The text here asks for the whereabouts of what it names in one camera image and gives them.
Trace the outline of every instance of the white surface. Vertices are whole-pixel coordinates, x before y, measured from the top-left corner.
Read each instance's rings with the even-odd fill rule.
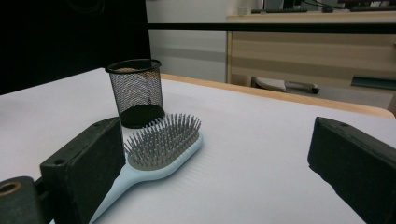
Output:
[[[202,148],[173,175],[133,186],[96,223],[362,223],[306,160],[316,116],[396,147],[396,120],[163,80],[167,113],[202,121]],[[104,69],[0,96],[0,179],[117,116]]]

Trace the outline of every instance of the hairbrush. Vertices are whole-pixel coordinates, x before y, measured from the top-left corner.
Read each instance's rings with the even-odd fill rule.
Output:
[[[124,144],[126,164],[90,223],[101,216],[132,185],[157,180],[174,173],[202,145],[201,121],[175,114],[157,119],[129,137]]]

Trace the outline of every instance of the wire mesh cup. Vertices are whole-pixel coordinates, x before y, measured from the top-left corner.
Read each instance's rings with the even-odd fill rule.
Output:
[[[164,116],[160,66],[160,61],[139,59],[106,68],[123,127],[143,128]]]

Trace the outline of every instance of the wooden table edge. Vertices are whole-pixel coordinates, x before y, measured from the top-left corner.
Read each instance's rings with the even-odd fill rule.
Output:
[[[169,75],[169,74],[161,74],[161,77],[164,79],[167,79],[167,80],[173,80],[173,81],[185,82],[185,83],[190,83],[190,84],[195,84],[195,85],[213,87],[213,88],[218,88],[218,89],[227,90],[227,91],[238,91],[238,92],[242,92],[242,93],[246,93],[246,94],[268,97],[268,98],[277,99],[277,100],[290,101],[290,102],[306,104],[306,105],[316,105],[316,106],[345,110],[345,111],[349,111],[349,112],[361,113],[361,114],[366,114],[366,115],[373,115],[373,116],[378,116],[378,117],[382,117],[382,118],[395,119],[395,116],[387,109],[379,108],[379,107],[375,107],[375,106],[357,105],[357,104],[352,104],[352,103],[345,103],[345,102],[333,101],[333,100],[327,100],[327,99],[319,99],[319,98],[290,94],[290,93],[279,92],[279,91],[267,91],[267,90],[255,89],[255,88],[250,88],[250,87],[237,86],[237,85],[228,84],[228,83],[202,80],[202,79],[192,78],[192,77],[179,77],[179,76]]]

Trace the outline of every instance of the black curtain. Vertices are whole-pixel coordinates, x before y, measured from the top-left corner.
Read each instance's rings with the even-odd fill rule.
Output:
[[[150,58],[145,0],[22,0],[2,6],[0,94]]]

